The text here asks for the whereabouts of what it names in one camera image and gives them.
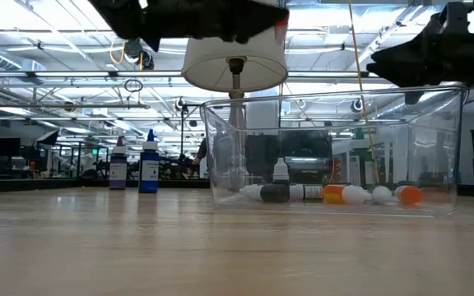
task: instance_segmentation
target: bottle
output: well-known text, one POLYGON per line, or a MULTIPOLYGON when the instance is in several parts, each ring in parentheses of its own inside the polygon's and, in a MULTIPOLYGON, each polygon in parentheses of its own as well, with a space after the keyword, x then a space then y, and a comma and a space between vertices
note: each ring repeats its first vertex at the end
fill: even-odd
POLYGON ((362 205, 370 199, 370 193, 354 185, 327 185, 323 189, 323 201, 328 204, 362 205))
POLYGON ((291 185, 291 201, 321 201, 323 199, 323 186, 319 185, 291 185))
POLYGON ((125 190, 125 183, 128 178, 126 153, 127 147, 123 145, 123 136, 119 136, 109 163, 109 189, 111 190, 125 190))
POLYGON ((147 141, 142 144, 143 152, 140 154, 140 177, 138 181, 138 192, 156 193, 158 191, 158 168, 160 156, 157 152, 158 145, 155 142, 153 130, 149 130, 147 141))
POLYGON ((385 205, 388 202, 396 201, 393 197, 393 193, 385 186, 377 186, 372 191, 372 200, 379 204, 385 205))
POLYGON ((290 199, 290 178, 288 176, 288 166, 285 160, 280 157, 277 159, 276 165, 273 167, 273 182, 272 184, 283 185, 288 192, 288 199, 290 199))
POLYGON ((248 185, 239 192, 255 201, 275 203, 288 201, 288 190, 284 184, 248 185))
POLYGON ((403 205, 414 205, 424 199, 424 193, 414 186, 400 186, 394 195, 403 205))

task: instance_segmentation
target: desk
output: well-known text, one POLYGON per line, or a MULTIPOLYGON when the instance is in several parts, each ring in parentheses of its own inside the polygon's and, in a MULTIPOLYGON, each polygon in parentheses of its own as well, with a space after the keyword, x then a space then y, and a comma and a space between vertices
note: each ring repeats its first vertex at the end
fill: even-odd
POLYGON ((474 295, 474 199, 438 219, 225 210, 209 193, 0 193, 0 295, 474 295))

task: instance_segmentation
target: computer monitor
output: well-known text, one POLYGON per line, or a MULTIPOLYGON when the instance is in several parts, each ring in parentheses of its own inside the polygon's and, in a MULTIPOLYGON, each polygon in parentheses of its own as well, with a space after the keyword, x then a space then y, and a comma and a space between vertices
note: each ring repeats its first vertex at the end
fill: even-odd
POLYGON ((0 156, 19 156, 20 138, 0 138, 0 156))

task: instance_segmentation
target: bottle label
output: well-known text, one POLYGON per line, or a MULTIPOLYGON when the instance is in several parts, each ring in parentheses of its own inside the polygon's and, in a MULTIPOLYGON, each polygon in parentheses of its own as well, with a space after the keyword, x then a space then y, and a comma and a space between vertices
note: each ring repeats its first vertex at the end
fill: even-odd
POLYGON ((158 161, 142 161, 142 181, 158 181, 158 161))
POLYGON ((109 180, 123 181, 128 176, 128 164, 111 163, 109 180))
POLYGON ((305 186, 304 199, 323 199, 323 188, 321 186, 305 186))

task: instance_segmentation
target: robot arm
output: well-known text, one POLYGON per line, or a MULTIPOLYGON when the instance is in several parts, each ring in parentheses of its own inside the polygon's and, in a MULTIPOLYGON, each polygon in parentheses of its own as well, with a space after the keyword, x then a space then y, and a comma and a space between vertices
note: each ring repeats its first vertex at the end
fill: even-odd
POLYGON ((374 53, 374 63, 367 70, 400 87, 433 86, 442 81, 472 85, 474 34, 467 29, 469 11, 462 2, 448 3, 413 40, 374 53))
POLYGON ((144 8, 138 0, 90 2, 118 37, 141 38, 156 52, 161 38, 219 37, 246 44, 268 28, 285 26, 289 15, 285 8, 252 0, 147 0, 144 8))

